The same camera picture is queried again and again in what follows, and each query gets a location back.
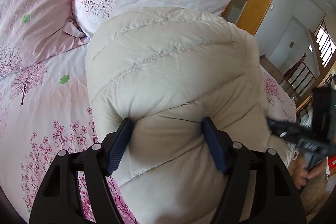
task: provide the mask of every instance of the pink floral bed sheet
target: pink floral bed sheet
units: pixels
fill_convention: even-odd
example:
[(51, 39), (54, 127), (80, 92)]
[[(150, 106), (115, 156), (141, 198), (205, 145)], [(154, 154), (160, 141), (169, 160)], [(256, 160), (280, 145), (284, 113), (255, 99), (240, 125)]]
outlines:
[[(86, 50), (83, 45), (0, 80), (0, 185), (27, 223), (57, 152), (79, 152), (98, 142), (87, 95)], [(79, 182), (85, 217), (94, 221), (83, 173)], [(138, 223), (112, 178), (108, 185), (124, 222)]]
[(262, 66), (260, 68), (266, 89), (267, 115), (277, 120), (295, 122), (295, 102)]

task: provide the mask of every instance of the glass panel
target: glass panel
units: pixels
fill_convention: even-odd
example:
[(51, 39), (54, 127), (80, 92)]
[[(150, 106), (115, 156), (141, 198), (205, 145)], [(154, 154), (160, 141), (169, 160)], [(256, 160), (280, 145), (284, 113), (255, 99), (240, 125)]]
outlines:
[(236, 24), (242, 10), (245, 6), (246, 0), (231, 0), (229, 11), (227, 12), (225, 19), (228, 22)]

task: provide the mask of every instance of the stitched seam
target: stitched seam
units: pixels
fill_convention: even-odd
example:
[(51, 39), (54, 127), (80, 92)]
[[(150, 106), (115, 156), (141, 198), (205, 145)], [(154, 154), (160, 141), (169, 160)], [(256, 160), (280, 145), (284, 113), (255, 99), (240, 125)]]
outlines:
[(157, 167), (160, 167), (160, 166), (166, 164), (167, 162), (171, 162), (171, 161), (173, 161), (173, 160), (178, 159), (179, 157), (181, 157), (181, 156), (187, 154), (187, 153), (190, 152), (191, 150), (193, 150), (193, 149), (195, 149), (195, 148), (197, 148), (197, 147), (203, 145), (204, 143), (205, 143), (205, 141), (204, 141), (204, 139), (203, 139), (202, 143), (200, 143), (200, 144), (198, 144), (198, 145), (192, 147), (191, 149), (187, 150), (187, 151), (184, 152), (183, 154), (181, 154), (181, 155), (179, 155), (179, 156), (177, 156), (176, 158), (173, 158), (173, 159), (171, 159), (171, 160), (165, 161), (165, 162), (163, 162), (163, 163), (161, 163), (161, 164), (159, 164), (159, 165), (157, 165), (157, 166), (153, 166), (153, 167), (149, 168), (148, 170), (144, 171), (143, 173), (134, 175), (134, 176), (131, 177), (128, 181), (126, 181), (126, 182), (124, 182), (123, 184), (119, 185), (119, 187), (125, 185), (127, 182), (131, 181), (132, 179), (134, 179), (134, 178), (136, 178), (136, 177), (139, 177), (140, 175), (143, 175), (144, 173), (146, 173), (146, 172), (148, 172), (148, 171), (150, 171), (150, 170), (153, 170), (153, 169), (155, 169), (155, 168), (157, 168)]
[(167, 22), (179, 22), (179, 21), (182, 21), (182, 22), (192, 22), (192, 23), (203, 23), (203, 24), (209, 24), (209, 23), (223, 23), (221, 21), (195, 21), (195, 20), (183, 20), (183, 19), (177, 19), (177, 20), (166, 20), (166, 21), (160, 21), (160, 22), (154, 22), (154, 23), (145, 23), (143, 25), (139, 25), (139, 26), (136, 26), (136, 27), (133, 27), (133, 28), (128, 28), (126, 31), (122, 31), (121, 33), (118, 33), (112, 40), (108, 40), (108, 42), (99, 50), (99, 52), (97, 52), (93, 58), (92, 58), (92, 61), (95, 60), (95, 58), (103, 51), (103, 49), (109, 45), (113, 40), (115, 40), (118, 36), (121, 36), (121, 35), (125, 35), (127, 34), (129, 31), (132, 31), (132, 30), (136, 30), (136, 29), (141, 29), (143, 27), (146, 27), (146, 26), (154, 26), (156, 24), (160, 24), (160, 23), (167, 23)]
[(100, 91), (92, 100), (91, 100), (91, 103), (93, 103), (99, 96), (100, 94), (102, 94), (109, 86), (111, 86), (114, 82), (116, 82), (117, 80), (119, 80), (120, 78), (122, 78), (124, 75), (128, 74), (129, 72), (131, 71), (134, 71), (136, 70), (137, 68), (139, 68), (140, 66), (142, 66), (143, 64), (147, 64), (147, 63), (151, 63), (153, 60), (156, 60), (160, 57), (163, 57), (163, 56), (166, 56), (168, 54), (171, 54), (171, 53), (174, 53), (174, 52), (181, 52), (181, 51), (184, 51), (184, 50), (189, 50), (191, 48), (196, 48), (196, 47), (210, 47), (210, 46), (220, 46), (220, 45), (224, 45), (223, 43), (217, 43), (215, 42), (214, 44), (197, 44), (197, 45), (194, 45), (194, 46), (191, 46), (191, 47), (185, 47), (185, 48), (178, 48), (178, 49), (174, 49), (170, 52), (166, 52), (166, 53), (162, 53), (162, 54), (159, 54), (159, 55), (156, 55), (154, 57), (152, 57), (151, 59), (147, 59), (147, 60), (144, 60), (142, 61), (141, 63), (137, 64), (137, 65), (134, 65), (132, 66), (130, 69), (128, 69), (126, 72), (122, 73), (120, 76), (118, 76), (116, 79), (112, 80), (111, 83), (109, 83), (105, 88), (103, 88), (102, 91)]

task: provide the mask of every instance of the green flower print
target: green flower print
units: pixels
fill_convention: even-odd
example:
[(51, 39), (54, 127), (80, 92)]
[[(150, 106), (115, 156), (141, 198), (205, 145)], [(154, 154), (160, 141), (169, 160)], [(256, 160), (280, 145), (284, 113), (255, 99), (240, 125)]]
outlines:
[(60, 79), (60, 84), (64, 85), (65, 83), (67, 83), (70, 79), (69, 75), (63, 75), (63, 77)]
[(22, 18), (22, 23), (28, 23), (30, 19), (30, 16), (27, 14), (27, 15), (24, 15), (24, 17)]

